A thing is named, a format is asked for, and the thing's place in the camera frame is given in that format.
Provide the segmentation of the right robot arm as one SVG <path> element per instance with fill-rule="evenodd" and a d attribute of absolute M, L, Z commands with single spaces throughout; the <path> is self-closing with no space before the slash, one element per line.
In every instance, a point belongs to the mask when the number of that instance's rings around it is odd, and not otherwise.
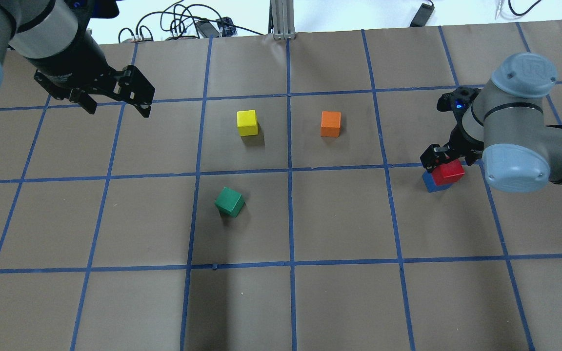
<path fill-rule="evenodd" d="M 457 87 L 443 94 L 437 110 L 453 113 L 456 126 L 445 145 L 420 156 L 429 192 L 446 190 L 481 160 L 486 182 L 506 193 L 562 186 L 562 126 L 544 124 L 542 98 L 558 80 L 556 66 L 535 53 L 512 54 L 484 88 Z"/>

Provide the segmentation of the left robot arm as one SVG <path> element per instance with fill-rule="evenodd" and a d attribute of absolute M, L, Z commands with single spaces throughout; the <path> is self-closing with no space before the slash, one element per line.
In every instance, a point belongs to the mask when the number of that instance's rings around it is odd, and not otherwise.
<path fill-rule="evenodd" d="M 150 116 L 155 88 L 129 65 L 111 67 L 87 27 L 119 15 L 115 0 L 0 0 L 0 87 L 9 48 L 36 69 L 34 80 L 56 100 L 93 114 L 95 95 L 134 106 Z"/>

